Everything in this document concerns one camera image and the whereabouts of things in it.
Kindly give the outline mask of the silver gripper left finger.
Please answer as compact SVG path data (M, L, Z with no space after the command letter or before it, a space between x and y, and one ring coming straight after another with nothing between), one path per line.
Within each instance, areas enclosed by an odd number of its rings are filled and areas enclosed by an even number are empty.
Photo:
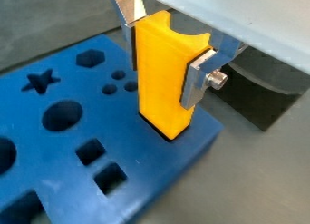
M136 70L136 22L147 16L143 0L111 0L121 21L128 62Z

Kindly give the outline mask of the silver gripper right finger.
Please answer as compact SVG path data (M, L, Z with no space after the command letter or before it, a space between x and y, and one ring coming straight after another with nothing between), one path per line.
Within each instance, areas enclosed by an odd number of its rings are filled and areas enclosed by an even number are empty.
M208 87L219 90L225 84L227 76L220 68L244 51L247 45L216 29L211 31L208 42L211 48L199 54L187 66L180 104L189 109L203 98Z

